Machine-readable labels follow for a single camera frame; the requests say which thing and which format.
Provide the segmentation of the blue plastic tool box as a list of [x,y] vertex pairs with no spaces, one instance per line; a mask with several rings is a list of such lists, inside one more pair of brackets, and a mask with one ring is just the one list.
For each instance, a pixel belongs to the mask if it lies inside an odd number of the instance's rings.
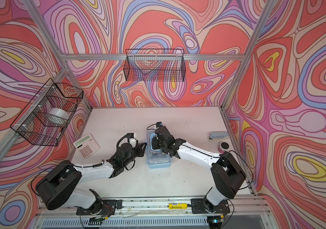
[[153,130],[147,130],[147,147],[146,147],[146,161],[151,169],[167,168],[172,164],[172,158],[168,154],[164,154],[162,149],[153,149],[152,140],[156,137]]

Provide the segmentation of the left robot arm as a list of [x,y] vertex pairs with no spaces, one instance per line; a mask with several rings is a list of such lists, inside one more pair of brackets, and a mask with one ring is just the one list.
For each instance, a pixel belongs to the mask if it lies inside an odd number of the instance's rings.
[[93,189],[82,188],[87,181],[115,178],[128,171],[129,164],[143,157],[147,143],[130,138],[126,143],[117,144],[115,154],[98,164],[76,165],[64,160],[56,165],[33,188],[48,210],[60,207],[77,207],[82,214],[101,214],[105,204]]

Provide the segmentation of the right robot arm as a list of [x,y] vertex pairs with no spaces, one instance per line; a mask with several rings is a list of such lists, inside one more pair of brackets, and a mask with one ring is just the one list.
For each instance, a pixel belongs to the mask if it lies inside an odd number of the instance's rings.
[[202,199],[204,211],[215,213],[222,201],[234,199],[246,181],[245,172],[230,152],[220,154],[195,147],[184,139],[175,138],[161,122],[155,124],[154,133],[153,149],[161,149],[170,157],[188,160],[210,170],[215,186]]

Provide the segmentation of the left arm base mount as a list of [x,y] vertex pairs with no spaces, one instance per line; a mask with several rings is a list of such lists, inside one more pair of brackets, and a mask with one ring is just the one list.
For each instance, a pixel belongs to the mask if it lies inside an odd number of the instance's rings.
[[78,208],[76,215],[78,216],[111,216],[116,210],[122,209],[122,200],[102,199],[97,200],[90,208]]

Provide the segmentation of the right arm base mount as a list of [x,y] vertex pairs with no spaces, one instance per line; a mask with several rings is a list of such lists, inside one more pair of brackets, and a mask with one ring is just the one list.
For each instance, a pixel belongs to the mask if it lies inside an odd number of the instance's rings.
[[190,207],[193,214],[223,214],[225,216],[231,212],[226,199],[218,205],[213,205],[205,198],[192,198]]

